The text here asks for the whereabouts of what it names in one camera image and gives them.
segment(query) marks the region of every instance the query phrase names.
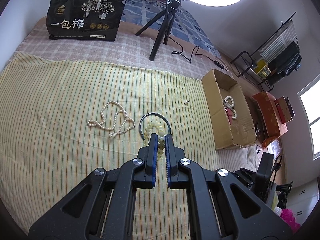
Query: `tree illustration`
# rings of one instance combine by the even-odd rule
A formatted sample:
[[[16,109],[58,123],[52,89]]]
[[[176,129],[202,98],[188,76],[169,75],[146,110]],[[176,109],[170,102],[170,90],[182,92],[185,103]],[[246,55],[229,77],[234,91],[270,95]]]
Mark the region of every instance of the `tree illustration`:
[[[88,17],[91,9],[94,9],[94,4],[91,0],[82,4],[81,9],[85,11],[85,16]]]
[[[95,10],[96,12],[100,10],[100,5],[102,1],[104,0],[92,0],[92,2],[96,4],[96,10]]]
[[[104,20],[109,12],[115,10],[115,7],[108,0],[104,0],[100,4],[100,10],[103,11],[103,14],[99,15],[99,18]]]

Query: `tripod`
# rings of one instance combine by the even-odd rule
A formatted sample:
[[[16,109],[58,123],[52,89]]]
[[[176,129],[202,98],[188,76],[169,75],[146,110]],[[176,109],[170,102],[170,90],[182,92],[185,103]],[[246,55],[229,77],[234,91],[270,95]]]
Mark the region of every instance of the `tripod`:
[[[147,28],[149,28],[153,23],[155,23],[157,20],[159,20],[161,17],[164,16],[164,20],[162,22],[162,25],[160,27],[158,36],[156,38],[155,44],[153,45],[151,54],[149,59],[151,61],[155,60],[156,54],[158,52],[158,49],[160,47],[160,44],[162,42],[162,39],[164,38],[163,43],[167,44],[168,39],[170,36],[170,32],[172,29],[172,25],[174,22],[174,16],[176,12],[178,11],[178,7],[180,5],[180,2],[178,0],[174,0],[168,4],[167,8],[163,11],[159,12],[155,17],[153,17],[146,25],[144,25],[137,33],[136,36],[140,36],[141,33],[143,33]]]

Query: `black package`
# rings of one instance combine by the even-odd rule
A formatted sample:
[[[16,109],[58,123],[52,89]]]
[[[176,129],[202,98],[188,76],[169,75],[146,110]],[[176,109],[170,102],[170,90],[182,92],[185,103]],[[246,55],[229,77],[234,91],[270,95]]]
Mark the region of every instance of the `black package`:
[[[114,41],[126,1],[51,0],[49,38]]]

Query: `white wall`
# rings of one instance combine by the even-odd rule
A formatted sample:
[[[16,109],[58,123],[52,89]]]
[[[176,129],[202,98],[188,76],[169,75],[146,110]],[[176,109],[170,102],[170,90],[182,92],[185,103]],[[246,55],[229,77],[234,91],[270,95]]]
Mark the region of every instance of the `white wall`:
[[[225,7],[207,7],[183,1],[212,43],[235,57],[241,51],[254,52],[295,11],[298,37],[309,33],[307,12],[302,0],[241,0]]]
[[[295,187],[320,175],[320,158],[313,160],[308,119],[297,95],[320,74],[320,44],[311,34],[300,40],[299,44],[301,68],[281,80],[272,91],[276,98],[288,97],[295,113],[293,120],[287,123],[288,132],[281,137],[287,181],[294,181]]]
[[[320,175],[320,158],[313,161],[308,120],[297,93],[320,73],[320,15],[310,0],[242,0],[226,7],[206,7],[184,1],[186,8],[206,32],[212,43],[235,57],[252,53],[295,11],[293,23],[298,35],[302,67],[281,80],[272,93],[288,97],[296,116],[282,136],[286,179],[297,187]]]
[[[10,0],[0,16],[0,71],[37,21],[46,16],[50,0]]]

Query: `pearl necklace in box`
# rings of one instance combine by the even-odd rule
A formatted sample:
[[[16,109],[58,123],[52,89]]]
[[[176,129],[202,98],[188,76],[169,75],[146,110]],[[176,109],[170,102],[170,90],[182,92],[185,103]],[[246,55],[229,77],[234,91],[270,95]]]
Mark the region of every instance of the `pearl necklace in box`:
[[[102,125],[106,122],[106,118],[105,118],[105,116],[104,116],[104,114],[103,114],[103,111],[107,108],[107,106],[108,106],[109,104],[115,104],[115,105],[117,105],[117,106],[119,106],[119,107],[121,108],[120,110],[118,110],[118,111],[115,113],[115,118],[114,118],[114,122],[113,122],[113,127],[112,127],[112,128],[108,128],[108,127],[102,126]],[[121,106],[121,104],[119,104],[118,102],[113,101],[113,100],[108,101],[108,102],[103,106],[103,108],[101,109],[101,111],[100,111],[100,115],[101,115],[101,118],[102,118],[102,121],[101,121],[101,122],[98,122],[97,120],[89,120],[89,121],[87,122],[87,125],[88,125],[89,127],[98,126],[98,127],[100,127],[101,129],[109,130],[109,131],[116,130],[116,120],[117,120],[117,115],[118,115],[119,113],[122,113],[122,114],[123,114],[123,116],[124,116],[124,121],[122,122],[122,124],[120,125],[120,127],[118,128],[118,130],[117,130],[116,132],[111,132],[111,133],[109,134],[109,137],[115,137],[117,134],[124,134],[124,133],[126,133],[127,131],[129,131],[129,130],[131,130],[131,129],[133,129],[133,128],[136,127],[136,122],[135,122],[131,117],[128,116],[128,113],[127,113],[127,111],[124,110],[123,106]],[[124,124],[125,124],[125,122],[126,122],[127,120],[133,122],[133,125],[130,126],[130,127],[128,127],[128,128],[126,128],[126,129],[124,129],[123,131],[121,131],[121,128],[124,126]]]
[[[234,102],[233,98],[232,98],[231,96],[227,96],[227,97],[223,100],[223,104],[224,104],[224,106],[225,106],[226,108],[229,108],[229,109],[234,113],[234,115],[232,116],[232,119],[233,119],[233,120],[237,119],[237,112],[234,110],[235,102]]]

